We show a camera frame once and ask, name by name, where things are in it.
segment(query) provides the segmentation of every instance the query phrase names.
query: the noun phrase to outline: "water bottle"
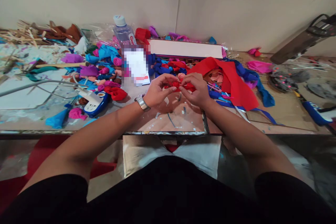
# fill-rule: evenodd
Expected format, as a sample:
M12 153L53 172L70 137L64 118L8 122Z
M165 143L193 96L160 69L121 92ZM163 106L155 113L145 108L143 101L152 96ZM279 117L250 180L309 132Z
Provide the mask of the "water bottle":
M115 15L113 17L115 22L115 27L113 28L113 32L117 39L119 40L120 46L131 44L135 45L137 42L135 41L134 32L131 26L126 24L124 16Z

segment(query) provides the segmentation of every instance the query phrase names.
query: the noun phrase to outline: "bottle label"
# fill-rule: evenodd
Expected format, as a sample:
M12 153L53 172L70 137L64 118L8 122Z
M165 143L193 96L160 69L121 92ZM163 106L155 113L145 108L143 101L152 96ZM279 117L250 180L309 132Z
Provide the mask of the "bottle label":
M133 33L130 33L128 37L129 37L131 44L137 44Z

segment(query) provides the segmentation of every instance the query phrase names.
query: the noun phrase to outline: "hand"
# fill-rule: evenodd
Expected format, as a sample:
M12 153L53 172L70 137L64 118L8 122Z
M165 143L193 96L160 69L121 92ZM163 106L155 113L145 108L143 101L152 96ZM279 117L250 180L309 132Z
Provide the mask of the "hand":
M196 91L189 93L183 86L191 83L196 88ZM180 86L182 94L195 106L205 108L212 99L209 96L208 85L200 73L191 73L183 78Z
M180 82L180 80L171 74L164 73L159 77L152 80L149 85L148 91L146 95L143 97L143 100L147 104L148 107L154 107L159 105L163 100L171 93L173 93L177 87L170 87L168 89L162 90L164 86L168 84L168 82Z

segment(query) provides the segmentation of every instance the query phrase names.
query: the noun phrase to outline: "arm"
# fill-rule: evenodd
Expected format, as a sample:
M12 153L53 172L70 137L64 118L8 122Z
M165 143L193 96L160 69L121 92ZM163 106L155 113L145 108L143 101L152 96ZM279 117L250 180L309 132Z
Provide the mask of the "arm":
M154 79L143 98L146 104L152 107L163 102L176 87L164 91L162 88L166 82L173 81L179 80L166 73ZM133 102L80 129L41 164L23 190L43 179L60 174L77 174L89 181L94 159L139 120L143 113L139 104Z
M268 171L287 173L300 178L287 157L264 133L210 98L207 83L201 74L187 75L181 86L189 82L195 86L196 91L190 94L186 89L180 87L182 94L192 104L201 107L226 134L228 139L244 155L254 178Z

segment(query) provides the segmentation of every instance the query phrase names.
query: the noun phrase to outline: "chair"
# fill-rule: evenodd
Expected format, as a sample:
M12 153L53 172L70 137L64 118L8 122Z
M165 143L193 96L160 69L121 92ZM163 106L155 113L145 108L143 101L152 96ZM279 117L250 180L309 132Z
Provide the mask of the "chair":
M28 160L27 174L22 177L11 178L0 181L0 214L16 198L28 180L33 176L43 161L69 136L68 135L46 135L35 145ZM115 170L117 163L99 162L94 159L91 169L90 179Z

